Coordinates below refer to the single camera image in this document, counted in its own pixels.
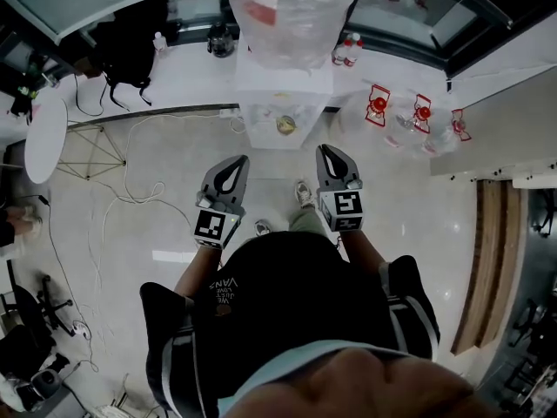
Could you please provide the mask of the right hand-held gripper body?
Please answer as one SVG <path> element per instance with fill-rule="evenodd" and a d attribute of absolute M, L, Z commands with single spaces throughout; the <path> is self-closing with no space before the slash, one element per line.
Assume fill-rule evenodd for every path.
<path fill-rule="evenodd" d="M 319 192 L 319 210 L 334 233 L 360 230 L 364 221 L 363 183 L 355 179 L 336 190 Z"/>

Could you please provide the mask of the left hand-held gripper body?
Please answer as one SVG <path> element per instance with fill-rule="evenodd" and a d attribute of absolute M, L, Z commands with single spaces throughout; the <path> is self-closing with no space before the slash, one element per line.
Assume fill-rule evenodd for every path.
<path fill-rule="evenodd" d="M 207 195 L 197 193 L 198 216 L 193 237 L 200 246 L 225 249 L 245 215 L 242 206 L 235 206 Z"/>

